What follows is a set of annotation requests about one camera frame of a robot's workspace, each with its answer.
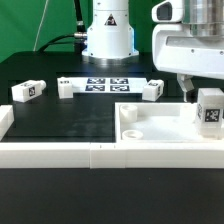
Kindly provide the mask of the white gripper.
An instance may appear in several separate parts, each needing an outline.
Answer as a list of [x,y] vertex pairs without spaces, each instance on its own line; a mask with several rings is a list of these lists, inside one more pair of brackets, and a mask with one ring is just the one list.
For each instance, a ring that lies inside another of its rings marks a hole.
[[156,26],[152,56],[159,71],[179,73],[184,101],[194,89],[192,76],[224,80],[224,38],[194,37],[188,26]]

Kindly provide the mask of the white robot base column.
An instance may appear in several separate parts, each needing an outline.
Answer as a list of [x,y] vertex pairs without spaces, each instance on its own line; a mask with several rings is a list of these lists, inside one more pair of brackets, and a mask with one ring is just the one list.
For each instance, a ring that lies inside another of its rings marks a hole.
[[93,21],[87,29],[83,59],[102,65],[122,64],[138,55],[129,24],[129,0],[93,0]]

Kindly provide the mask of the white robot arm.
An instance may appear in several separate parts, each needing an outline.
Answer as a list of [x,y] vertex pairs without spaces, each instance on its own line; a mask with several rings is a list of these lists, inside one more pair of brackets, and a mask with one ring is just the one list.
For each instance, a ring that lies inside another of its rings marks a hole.
[[151,15],[153,63],[177,74],[184,101],[193,76],[224,80],[224,0],[163,0]]

